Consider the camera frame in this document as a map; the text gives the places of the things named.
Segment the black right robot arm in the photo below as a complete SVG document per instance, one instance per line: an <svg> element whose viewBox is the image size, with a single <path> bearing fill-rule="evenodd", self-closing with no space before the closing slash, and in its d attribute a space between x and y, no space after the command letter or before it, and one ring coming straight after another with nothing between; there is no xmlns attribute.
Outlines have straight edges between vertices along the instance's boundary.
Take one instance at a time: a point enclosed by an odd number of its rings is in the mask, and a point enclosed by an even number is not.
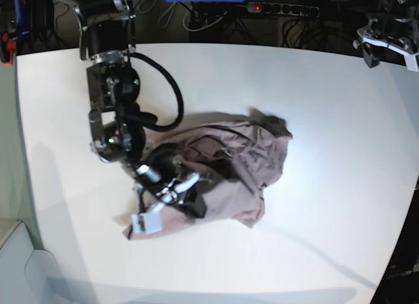
<svg viewBox="0 0 419 304"><path fill-rule="evenodd" d="M168 132L184 116L181 90L170 73L149 57L137 53L133 0L57 0L73 7L79 30L81 60L87 69L92 147L105 162L120 162L140 191L148 191L163 206L171 206L190 218L202 218L206 203L197 193L200 175L183 163L172 143L145 155L146 130ZM141 82L132 59L160 72L171 86L177 117L161 126L157 116L143 112L137 103Z"/></svg>

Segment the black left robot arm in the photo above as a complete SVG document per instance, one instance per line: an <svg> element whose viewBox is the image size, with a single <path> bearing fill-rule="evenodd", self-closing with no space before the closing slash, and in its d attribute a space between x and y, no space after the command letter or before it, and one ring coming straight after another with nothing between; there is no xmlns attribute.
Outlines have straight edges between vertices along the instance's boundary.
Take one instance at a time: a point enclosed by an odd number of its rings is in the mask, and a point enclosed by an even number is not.
<svg viewBox="0 0 419 304"><path fill-rule="evenodd" d="M389 0L383 28L385 38L418 40L418 0Z"/></svg>

